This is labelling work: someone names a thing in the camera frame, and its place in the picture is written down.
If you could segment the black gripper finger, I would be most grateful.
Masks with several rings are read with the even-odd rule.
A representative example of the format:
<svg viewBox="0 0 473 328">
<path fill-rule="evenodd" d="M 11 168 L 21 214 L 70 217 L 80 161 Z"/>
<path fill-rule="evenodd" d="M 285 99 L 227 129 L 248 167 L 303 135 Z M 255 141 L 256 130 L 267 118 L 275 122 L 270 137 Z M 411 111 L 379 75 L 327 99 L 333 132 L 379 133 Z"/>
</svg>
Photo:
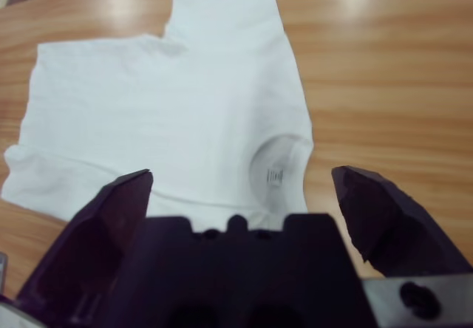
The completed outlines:
<svg viewBox="0 0 473 328">
<path fill-rule="evenodd" d="M 472 266 L 424 207 L 373 171 L 331 171 L 353 246 L 386 277 L 471 273 Z"/>
<path fill-rule="evenodd" d="M 146 217 L 152 173 L 118 177 L 74 215 L 13 302 L 46 327 L 92 327 Z"/>
</svg>

